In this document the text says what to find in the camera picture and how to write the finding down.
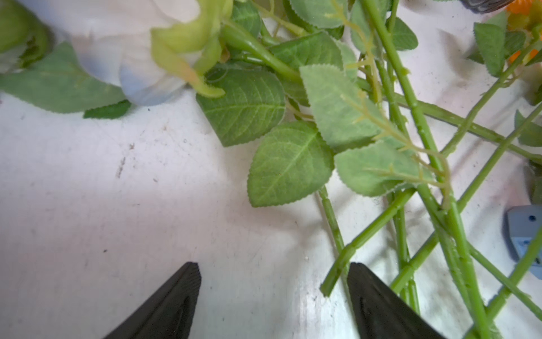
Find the orange flower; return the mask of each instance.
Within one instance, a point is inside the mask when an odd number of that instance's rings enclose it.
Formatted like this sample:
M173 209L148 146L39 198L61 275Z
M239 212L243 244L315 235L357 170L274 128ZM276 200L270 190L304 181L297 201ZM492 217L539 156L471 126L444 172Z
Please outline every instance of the orange flower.
M534 0L515 0L506 7L506 11L510 13L508 16L508 29L526 29L532 26L533 23L540 21L540 12L542 3L537 1L533 8ZM520 52L514 53L509 59L509 62L514 62L518 58ZM537 50L531 51L528 60L534 58L538 54Z
M529 15L533 0L515 0L506 7L506 11L514 14Z

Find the serrated leaf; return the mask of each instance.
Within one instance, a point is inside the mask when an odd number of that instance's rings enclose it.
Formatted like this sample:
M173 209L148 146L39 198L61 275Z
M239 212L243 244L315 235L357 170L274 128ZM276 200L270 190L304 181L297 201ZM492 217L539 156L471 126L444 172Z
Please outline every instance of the serrated leaf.
M253 207L282 205L320 189L333 171L333 152L316 125L295 121L271 130L258 147L248 175Z
M343 67L343 56L335 44L335 40L322 31L272 46L269 51L294 69L305 65L320 64ZM279 79L288 96L300 105L308 106L307 94L303 85L280 75Z
M335 28L341 26L343 22L336 15L334 2L346 13L347 0L290 0L290 5L305 22L318 28Z
M123 100L113 105L85 111L83 119L118 119L125 115L130 107L132 107L132 103L128 100Z
M492 24L506 30L506 25L508 24L507 20L508 13L506 11L502 11L489 18L485 23Z
M318 130L335 151L368 145L382 132L355 106L364 107L367 114L378 119L384 119L383 115L371 100L361 96L360 89L340 69L313 65L301 67L300 71ZM391 137L383 139L396 148L403 146Z
M400 18L395 19L392 38L397 50L411 50L418 47L416 34Z
M515 52L523 48L527 36L522 31L506 32L505 35L505 59L511 57ZM468 59L483 64L482 54L475 48Z
M335 165L345 185L364 196L380 196L403 183L433 180L419 162L382 141L335 155Z
M505 65L505 30L489 23L474 23L474 37L488 72L499 76Z
M380 11L380 16L381 16L382 20L385 20L390 1L389 0L376 0L376 4L377 4L378 10ZM366 19L365 12L363 10L361 0L356 0L354 5L352 6L352 10L350 12L350 21L360 28L361 33L365 37L364 39L366 39L367 41L370 41L371 36L373 36L373 37L376 36L376 33L371 32L371 28L370 28L369 23L368 23L368 21ZM350 30L350 37L352 39L352 43L354 44L354 46L357 49L359 49L359 51L362 54L364 54L366 52L366 47L365 47L365 44L363 43L363 40L359 36L359 32L357 32L357 30L355 30L355 29L351 29Z
M308 22L304 21L302 18L300 18L299 15L297 15L295 13L295 11L292 9L292 5L290 4L290 0L282 0L282 3L283 3L283 6L284 6L284 10L286 12L286 16L288 17L288 20L291 23L305 29L309 33L316 33L317 31L321 30L320 28L318 28L318 27L316 27L314 25L311 25ZM339 26L339 27L336 27L336 28L327 28L327 29L325 29L325 31L329 35L334 37L335 39L340 39L343 36L343 33L344 33L344 26Z
M276 126L286 109L280 81L267 71L230 69L213 82L226 94L196 100L223 146L258 139Z
M120 87L105 84L83 71L67 42L26 70L0 76L0 89L58 113L86 111L126 99Z
M346 76L348 76L350 80L355 81L358 77L358 70L356 68L346 68L346 65L356 63L358 58L352 48L344 42L337 40L335 41L335 44L339 47L341 56L343 57L343 69Z
M514 128L518 128L525 118L519 111L515 112ZM520 144L532 147L542 147L542 126L535 123L529 123L523 132L519 135Z
M262 19L256 7L250 1L234 1L231 20L241 25L255 37L260 34Z

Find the green stem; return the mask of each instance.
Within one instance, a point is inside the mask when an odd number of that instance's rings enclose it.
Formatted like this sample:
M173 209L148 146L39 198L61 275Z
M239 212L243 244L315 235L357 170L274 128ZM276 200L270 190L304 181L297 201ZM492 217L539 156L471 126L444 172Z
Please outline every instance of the green stem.
M439 210L438 203L434 198L424 200L428 213L435 215L440 226L444 226L444 217ZM407 266L402 269L397 277L390 284L390 288L396 293L408 285L409 279L414 276L415 271L425 262L427 257L438 245L438 237L435 232L425 241L418 252L414 255ZM507 287L516 297L522 301L540 320L542 320L542 310L532 302L532 300L523 293L515 284L512 283L504 274L502 274L486 257L483 256L472 244L468 244L470 255L490 272L500 283Z
M239 24L233 21L226 21L222 28L222 37L227 44L232 47L251 52L255 56L259 57L269 67L279 72L287 79L302 84L301 76L297 71L290 68L287 64L280 61L271 52L269 52L264 45L262 45L255 37L252 36L247 30L245 30Z
M423 115L423 112L418 105L416 95L408 79L407 72L403 67L403 64L401 63L401 59L399 58L397 50L395 49L395 45L393 44L391 35L387 31L384 22L380 17L376 3L374 2L374 0L364 0L363 5L366 9L366 12L371 18L373 26L378 33L378 36L380 37L382 45L384 46L384 49L386 50L386 53L388 55L388 59L393 66L395 73L397 74L399 83L401 85L401 88L403 89L403 93L405 94L406 102L410 107L412 118L416 124L416 128L418 129L418 134L420 135L423 145L428 150L438 151L431 131L429 129L429 125L427 124L425 116ZM435 155L429 155L429 160L431 162L431 165L435 169L441 172L445 172L444 166L446 164L442 163L439 158L437 158ZM438 176L437 179L441 182L445 182L449 178ZM460 268L462 269L463 278L466 283L466 288L468 291L470 305L472 309L472 316L481 337L483 339L486 339L489 338L490 334L489 324L486 319L486 314L484 313L484 304L482 301L482 297L480 296L472 259L468 254L467 240L461 221L461 216L457 211L457 205L455 203L453 194L451 193L451 189L443 191L443 196L444 200L447 202L446 205L449 205L447 206L449 207L449 212L447 213L447 221L449 227L451 228L452 234L457 242L459 261L462 264Z
M469 249L470 255L472 255L474 260L478 261L483 267L485 267L485 269L487 269L502 285L504 285L504 287L509 289L522 303L524 303L525 306L527 306L538 318L538 320L542 321L542 309L540 309L540 307L538 307L527 294L523 293L523 291L521 291L515 283L502 274L502 272L499 271L499 269L496 268L491 261L487 260L487 258L484 257L476 248L470 245Z
M482 182L486 179L489 172L493 169L495 164L499 161L501 156L505 153L508 146L514 141L514 139L517 138L518 135L523 132L523 130L533 121L533 119L542 111L542 104L538 105L537 108L534 109L534 111L529 114L527 119L523 121L523 123L516 128L506 139L497 147L495 152L493 152L493 155L491 155L491 158L487 161L487 163L483 166L482 170L480 170L480 173L474 178L472 183L470 183L469 187L465 190L461 198L459 199L459 202L457 205L464 209L469 200L473 197L474 193L480 185L482 185Z
M442 149L442 154L444 154L445 156L448 156L455 151L457 144L461 141L461 139L465 136L465 134L469 130L478 112L490 100L490 98L504 85L506 79L508 79L508 77L514 73L515 69L523 62L523 59L525 58L525 56L529 54L538 45L540 45L539 39L534 40L531 44L529 44L529 46L525 47L521 51L521 54L514 60L514 62L512 62L510 66L501 74L501 76L489 88L489 90L486 93L484 93L482 98L480 98L480 100L476 103L476 105L474 105L474 107L467 114L467 117L465 118L464 122L461 124L461 126L459 126L459 129L455 132L451 140Z
M262 35L262 44L264 46L274 46L280 43L280 40L276 37L271 36L271 33L267 30L266 24L262 20L260 28L260 34Z
M450 197L450 209L446 214L446 222L448 223L451 235L456 241L457 252L459 254L460 268L462 269L463 280L467 287L467 292L470 300L471 316L476 324L477 330L482 338L489 338L489 322L485 313L485 305L483 304L478 287L476 272L467 245L467 236L463 227L463 221L455 202L455 198Z
M339 253L339 257L333 263L329 273L326 276L324 282L320 285L320 291L324 296L329 297L333 287L339 280L339 277L347 267L352 256L356 253L356 250L362 247L373 235L375 235L384 225L386 225L391 218L397 213L397 211L407 203L410 197L416 192L416 189L410 188L399 193L393 203L381 213L366 229L363 230L357 237L352 240L351 243L345 246L345 248Z
M384 65L381 61L375 61L378 68L378 73L380 74L380 79L382 80L382 87L384 89L384 94L393 98L393 83L390 80L388 72L384 68ZM407 127L405 126L401 111L397 103L392 99L389 100L389 112L390 120L397 126L397 128L409 136ZM389 202L392 202L395 199L395 194L391 193L389 195ZM395 232L397 234L397 256L399 258L399 269L402 269L410 260L410 253L408 251L407 244L407 227L405 224L405 214L404 208L401 208L397 211L397 214L393 216L393 224L395 225ZM416 312L420 312L420 304L418 302L418 292L416 290L416 283L414 279L410 279L410 282L407 287L403 288L399 293L400 297L405 301L405 303L410 306Z
M365 79L358 78L356 84L364 91L371 91L371 85ZM404 96L399 93L395 93L393 96L399 106L409 108ZM418 101L418 103L426 116L430 116L453 126L459 126L465 121L464 118L458 116L457 114L453 114L452 112L445 110L437 105L426 103L423 101ZM469 128L469 132L478 137L484 138L485 140L494 144L500 144L505 139L504 136L498 134L497 132L475 123L472 123ZM516 145L510 145L508 149L510 151L513 151L514 153L517 153L518 155L526 157L529 160L542 164L542 156L539 154L530 153Z
M258 5L256 2L252 1L252 4L255 5L256 8L258 8L258 11L260 11L263 16L272 18L274 21L276 21L277 23L284 26L284 28L286 28L287 30L289 30L293 34L295 34L297 36L304 36L304 35L308 34L307 31L304 30L303 28L301 28L301 27L299 27L299 26L297 26L297 25L295 25L295 24L293 24L291 22L284 21L283 19L277 17L276 15L274 15L273 13L268 11L267 9L265 9L262 6Z
M438 237L435 232L433 232L433 234L423 243L418 252L410 259L407 266L405 266L391 282L390 288L395 293L399 293L407 285L408 281L414 276L414 272L422 266L437 245Z
M326 187L322 187L318 191L318 194L322 199L322 206L324 208L324 213L326 214L327 223L330 224L331 234L333 236L333 240L335 241L335 248L337 249L337 253L340 253L344 249L344 240L340 233L339 224L337 223L333 206L331 205L331 201L327 196Z
M416 94L414 93L408 79L408 71L403 67L399 54L397 53L395 45L393 44L391 35L386 29L375 1L363 0L363 5L373 23L374 28L376 29L376 32L378 33L378 36L380 37L380 40L382 41L382 46L386 50L388 59L393 66L395 73L397 74L397 78L399 79L399 83L403 89L403 93L405 94L406 102L408 103L410 111L412 112L412 118L414 119L414 123L418 129L418 134L420 135L423 145L428 150L438 150L435 141L433 140L433 136L431 135L429 125L427 124L425 116L418 105ZM444 172L444 167L439 159L437 159L435 156L429 156L429 159L431 161L431 165L435 169L439 170L440 172Z
M525 273L527 273L527 271L533 264L535 258L538 256L541 247L542 247L542 227L538 229L537 235L531 241L531 244L529 245L527 252L519 260L514 271L510 275L509 280L513 285L519 284L521 279L523 279L523 276L525 275ZM493 300L491 300L491 302L487 306L487 318L489 320L495 319L497 314L499 314L499 311L506 304L506 299L508 299L510 294L512 293L508 288L504 286L501 287L499 293L493 298ZM473 330L471 329L465 337L475 338Z
M399 8L399 0L392 0L391 2L391 14L388 19L388 32L392 33L395 27L395 19L397 18L397 9Z

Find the gray plastic clip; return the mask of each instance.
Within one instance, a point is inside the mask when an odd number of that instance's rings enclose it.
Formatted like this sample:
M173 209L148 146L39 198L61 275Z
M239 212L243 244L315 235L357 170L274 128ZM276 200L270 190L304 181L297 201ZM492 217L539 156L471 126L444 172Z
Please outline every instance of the gray plastic clip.
M527 247L542 225L542 205L517 206L506 213L508 231L512 246L519 258L525 255ZM529 269L542 279L542 251Z

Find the white table surface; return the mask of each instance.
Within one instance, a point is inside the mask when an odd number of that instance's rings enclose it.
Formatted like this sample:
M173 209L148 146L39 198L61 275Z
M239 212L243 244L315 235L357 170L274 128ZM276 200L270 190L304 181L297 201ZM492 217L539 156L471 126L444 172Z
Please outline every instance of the white table surface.
M420 41L401 52L416 94L464 116L494 81L463 58L481 17L459 2L431 0L403 2L399 16ZM526 89L518 81L500 90L476 121L510 133L515 110L532 109L521 98ZM203 277L191 338L357 337L340 284L329 299L318 290L334 256L318 200L252 208L246 179L258 141L223 148L193 91L114 121L1 100L1 338L101 339L187 261L198 262ZM455 129L429 123L444 146ZM457 195L494 149L464 139L450 157ZM469 240L506 274L514 262L503 216L528 204L524 165L505 154L462 214ZM346 241L384 207L336 175L328 190ZM406 215L414 253L432 227L417 197ZM391 230L354 257L385 282L397 274ZM500 284L476 270L487 302ZM470 317L439 247L416 279L422 316L448 338L461 337ZM530 273L520 285L538 305L541 286ZM542 333L515 297L496 323L505 338Z

